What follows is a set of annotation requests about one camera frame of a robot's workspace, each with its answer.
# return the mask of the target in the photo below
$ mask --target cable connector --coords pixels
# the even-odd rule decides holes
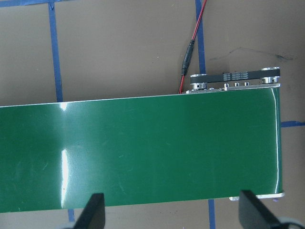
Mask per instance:
[[[190,43],[189,43],[189,46],[187,47],[187,50],[186,50],[186,53],[185,53],[185,56],[184,56],[184,60],[183,60],[183,63],[182,63],[181,75],[186,75],[187,74],[187,70],[189,68],[191,58],[192,58],[194,43],[195,43],[195,40],[191,40]]]

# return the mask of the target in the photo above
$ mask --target blue tape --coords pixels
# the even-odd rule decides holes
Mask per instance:
[[[216,220],[215,220],[215,203],[213,199],[209,199],[209,221],[210,229],[216,229]]]
[[[293,127],[293,126],[305,126],[305,122],[301,123],[298,121],[287,121],[281,123],[281,127]]]
[[[68,209],[68,217],[69,217],[69,222],[74,222],[74,209]]]
[[[196,5],[196,19],[198,20],[202,8],[201,0],[195,0],[195,5]],[[199,72],[200,74],[205,74],[206,69],[205,69],[205,56],[204,56],[203,19],[199,23],[199,27],[197,31],[197,40],[198,40],[198,55],[199,55]],[[216,229],[214,200],[209,199],[208,202],[209,202],[210,229]]]
[[[60,61],[59,61],[59,51],[58,51],[58,41],[57,41],[55,4],[54,4],[54,2],[50,2],[48,6],[49,6],[49,19],[50,19],[50,31],[51,31],[52,53],[53,53],[56,100],[57,100],[57,102],[62,102],[63,98],[62,98],[62,88],[61,88],[61,67],[60,67]]]
[[[59,2],[59,1],[68,1],[68,0],[8,0],[8,1],[0,1],[0,7],[27,6],[27,5]]]
[[[196,4],[196,18],[198,20],[202,3],[201,0],[195,0]],[[203,38],[203,19],[201,20],[198,31],[197,31],[197,40],[198,40],[198,55],[199,55],[199,72],[200,74],[205,74],[205,56],[204,56],[204,38]]]

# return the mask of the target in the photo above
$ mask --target red wire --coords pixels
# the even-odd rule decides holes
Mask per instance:
[[[195,37],[196,37],[196,35],[197,35],[199,23],[200,23],[200,21],[201,21],[201,18],[202,18],[202,15],[203,15],[203,11],[204,11],[204,8],[205,8],[205,5],[206,5],[206,2],[207,2],[207,1],[208,1],[208,0],[204,0],[204,3],[203,3],[203,5],[202,5],[202,8],[201,8],[201,11],[200,11],[200,14],[199,14],[197,23],[196,23],[195,31],[194,31],[194,34],[193,34],[193,36],[192,36],[192,40],[195,40]]]
[[[203,11],[204,11],[204,8],[205,8],[205,5],[206,5],[206,2],[208,0],[204,0],[204,3],[201,7],[201,11],[200,11],[200,14],[199,14],[199,17],[198,17],[198,20],[197,20],[197,23],[196,23],[196,27],[195,27],[195,31],[194,31],[194,34],[192,36],[192,40],[195,40],[195,37],[197,35],[197,31],[198,31],[198,28],[199,28],[199,24],[200,24],[200,21],[201,21],[201,18],[202,18],[202,15],[203,15]],[[179,88],[179,94],[182,93],[182,88],[183,88],[183,83],[184,83],[184,79],[185,79],[185,75],[183,75],[181,77],[181,82],[180,82],[180,88]]]
[[[183,75],[183,76],[181,77],[180,88],[179,88],[179,94],[181,94],[181,93],[182,93],[182,88],[183,88],[184,78],[185,78],[185,75]]]

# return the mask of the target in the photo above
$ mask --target green belt surface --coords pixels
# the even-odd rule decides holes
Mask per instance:
[[[282,192],[279,88],[0,107],[0,212]]]

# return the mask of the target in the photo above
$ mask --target gray floor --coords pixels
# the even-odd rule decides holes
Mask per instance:
[[[65,101],[173,94],[195,24],[194,0],[73,0],[56,6]],[[209,0],[208,73],[281,67],[281,119],[305,121],[305,1]],[[48,5],[0,8],[0,105],[55,102]],[[194,52],[189,74],[198,73]],[[264,203],[305,223],[305,127],[282,128],[286,196]],[[215,201],[216,227],[241,228],[238,203]],[[109,207],[107,228],[209,228],[206,200]],[[66,210],[2,213],[2,229],[54,229]]]

